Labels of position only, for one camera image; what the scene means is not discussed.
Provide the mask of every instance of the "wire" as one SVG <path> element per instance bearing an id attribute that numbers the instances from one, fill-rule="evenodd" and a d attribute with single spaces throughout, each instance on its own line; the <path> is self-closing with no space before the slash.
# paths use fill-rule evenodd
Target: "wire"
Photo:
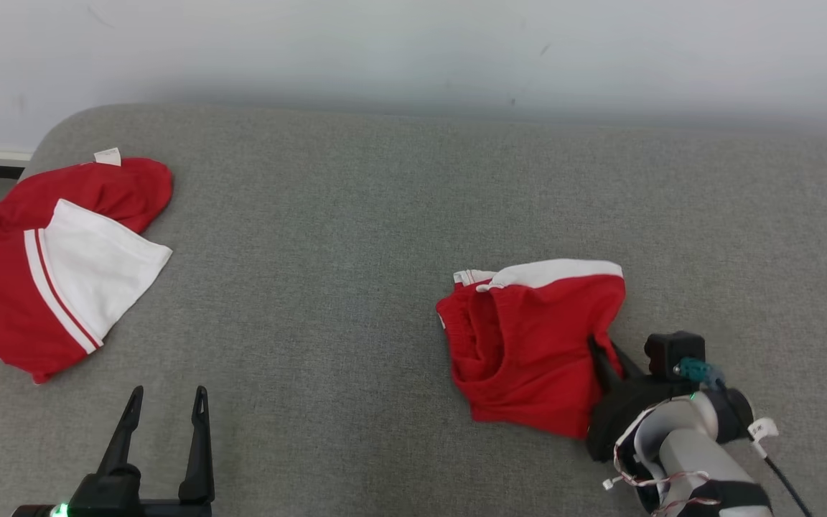
<path id="1" fill-rule="evenodd" d="M 689 498 L 689 500 L 674 500 L 672 503 L 669 503 L 665 506 L 661 506 L 653 510 L 653 513 L 650 514 L 650 517 L 662 517 L 663 515 L 667 514 L 669 510 L 675 508 L 676 506 L 687 506 L 688 504 L 705 504 L 708 506 L 712 506 L 715 504 L 720 504 L 721 501 L 715 500 L 715 498 Z"/>
<path id="2" fill-rule="evenodd" d="M 726 399 L 726 402 L 729 402 L 729 408 L 732 409 L 732 414 L 735 415 L 736 421 L 739 422 L 739 426 L 745 430 L 745 434 L 748 435 L 749 440 L 754 442 L 755 438 L 752 436 L 752 433 L 749 432 L 749 426 L 745 421 L 742 419 L 742 415 L 739 415 L 739 412 L 736 410 L 736 406 L 732 403 L 732 397 L 729 396 L 729 392 L 726 390 L 726 383 L 722 381 L 722 379 L 716 380 L 716 386 L 719 387 L 719 392 L 723 394 Z M 806 507 L 806 503 L 803 502 L 800 494 L 797 494 L 797 490 L 790 484 L 790 479 L 785 477 L 784 473 L 780 471 L 780 468 L 775 464 L 774 461 L 771 460 L 771 457 L 765 455 L 765 462 L 767 463 L 768 467 L 771 467 L 771 470 L 777 474 L 777 477 L 780 479 L 780 482 L 784 484 L 784 488 L 787 488 L 787 491 L 790 492 L 790 497 L 793 498 L 797 506 L 800 507 L 803 515 L 806 517 L 813 517 L 813 513 L 810 512 L 810 509 Z"/>
<path id="3" fill-rule="evenodd" d="M 606 481 L 604 481 L 604 483 L 602 483 L 606 490 L 611 490 L 611 488 L 613 488 L 615 483 L 617 483 L 618 481 L 624 481 L 628 485 L 631 485 L 631 487 L 638 488 L 653 487 L 654 485 L 660 485 L 662 483 L 675 481 L 676 479 L 686 478 L 689 475 L 698 475 L 698 477 L 704 479 L 705 481 L 710 481 L 710 475 L 703 471 L 676 472 L 676 474 L 672 474 L 670 475 L 670 477 L 662 479 L 640 479 L 633 477 L 633 475 L 631 474 L 627 474 L 627 471 L 624 470 L 624 465 L 622 464 L 620 460 L 620 455 L 618 454 L 618 450 L 621 448 L 621 445 L 624 444 L 624 440 L 630 438 L 631 432 L 633 432 L 634 429 L 637 429 L 637 426 L 640 426 L 640 422 L 642 422 L 643 419 L 646 418 L 646 416 L 649 416 L 650 413 L 653 413 L 654 410 L 659 408 L 659 406 L 662 406 L 663 404 L 666 404 L 671 400 L 672 399 L 666 399 L 662 402 L 657 402 L 656 404 L 649 406 L 649 408 L 641 411 L 640 415 L 637 415 L 637 418 L 634 419 L 634 422 L 631 422 L 631 425 L 627 427 L 626 431 L 624 431 L 624 434 L 617 438 L 617 441 L 615 441 L 615 447 L 612 456 L 612 464 L 614 465 L 617 473 L 620 475 L 618 475 L 617 478 L 607 479 Z"/>

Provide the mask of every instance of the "red fabric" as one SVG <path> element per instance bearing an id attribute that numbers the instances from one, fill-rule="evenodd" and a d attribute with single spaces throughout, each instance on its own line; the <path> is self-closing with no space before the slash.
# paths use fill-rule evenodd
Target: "red fabric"
<path id="1" fill-rule="evenodd" d="M 43 383 L 88 356 L 37 290 L 25 230 L 49 225 L 56 202 L 65 199 L 140 233 L 171 193 L 171 171 L 147 158 L 123 158 L 121 167 L 76 164 L 14 186 L 0 202 L 0 359 Z"/>
<path id="2" fill-rule="evenodd" d="M 0 240 L 0 359 L 44 383 L 88 357 L 43 302 L 27 265 L 24 233 Z"/>
<path id="3" fill-rule="evenodd" d="M 593 275 L 477 292 L 486 283 L 456 284 L 436 306 L 472 418 L 585 438 L 602 395 L 587 338 L 594 334 L 621 372 L 607 330 L 624 301 L 624 279 Z"/>
<path id="4" fill-rule="evenodd" d="M 46 226 L 59 199 L 141 233 L 168 204 L 171 191 L 171 171 L 148 158 L 123 158 L 120 167 L 91 162 L 36 174 L 0 202 L 0 241 Z"/>

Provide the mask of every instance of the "black mount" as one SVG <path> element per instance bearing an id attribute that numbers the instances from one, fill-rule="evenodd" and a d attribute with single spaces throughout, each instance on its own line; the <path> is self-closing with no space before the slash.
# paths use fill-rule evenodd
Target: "black mount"
<path id="1" fill-rule="evenodd" d="M 139 425 L 142 386 L 132 390 L 121 420 L 95 474 L 86 475 L 65 507 L 21 506 L 12 517 L 211 517 L 216 498 L 210 447 L 210 405 L 206 388 L 197 387 L 193 402 L 193 439 L 187 474 L 177 491 L 177 500 L 140 500 L 141 474 L 127 462 L 132 432 Z"/>
<path id="2" fill-rule="evenodd" d="M 696 343 L 700 344 L 699 353 Z M 620 376 L 611 366 L 606 350 L 595 342 L 595 336 L 588 338 L 589 351 L 592 354 L 595 378 L 602 389 L 602 400 L 592 411 L 592 420 L 587 436 L 587 451 L 598 462 L 610 461 L 614 455 L 615 442 L 626 431 L 631 422 L 653 404 L 671 399 L 674 396 L 688 395 L 699 388 L 678 376 L 671 376 L 657 364 L 675 360 L 682 349 L 685 353 L 704 356 L 704 339 L 687 332 L 675 334 L 652 334 L 647 339 L 644 351 L 650 357 L 650 374 L 644 374 L 639 366 L 630 360 L 617 345 L 612 344 L 617 354 L 617 361 L 624 371 Z"/>

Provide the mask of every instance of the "white tag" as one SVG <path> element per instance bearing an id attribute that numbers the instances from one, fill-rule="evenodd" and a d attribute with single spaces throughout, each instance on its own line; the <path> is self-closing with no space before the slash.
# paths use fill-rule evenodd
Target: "white tag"
<path id="1" fill-rule="evenodd" d="M 611 478 L 611 479 L 606 479 L 605 481 L 602 481 L 602 485 L 603 485 L 605 490 L 611 490 L 612 488 L 615 487 L 615 483 L 617 483 L 618 481 L 621 481 L 620 475 L 618 475 L 617 478 Z"/>
<path id="2" fill-rule="evenodd" d="M 774 420 L 768 419 L 767 417 L 752 422 L 752 425 L 749 425 L 749 434 L 752 435 L 752 438 L 755 438 L 756 442 L 761 442 L 761 438 L 765 438 L 765 436 L 780 435 L 780 433 L 777 432 L 777 424 L 774 423 Z"/>
<path id="3" fill-rule="evenodd" d="M 111 166 L 121 166 L 121 150 L 117 147 L 95 153 L 95 161 L 99 164 L 111 164 Z"/>

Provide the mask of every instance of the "white wall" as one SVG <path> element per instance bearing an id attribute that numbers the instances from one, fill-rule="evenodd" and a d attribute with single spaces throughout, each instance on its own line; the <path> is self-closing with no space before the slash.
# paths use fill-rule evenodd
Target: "white wall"
<path id="1" fill-rule="evenodd" d="M 0 150 L 129 101 L 827 131 L 827 0 L 0 0 Z"/>

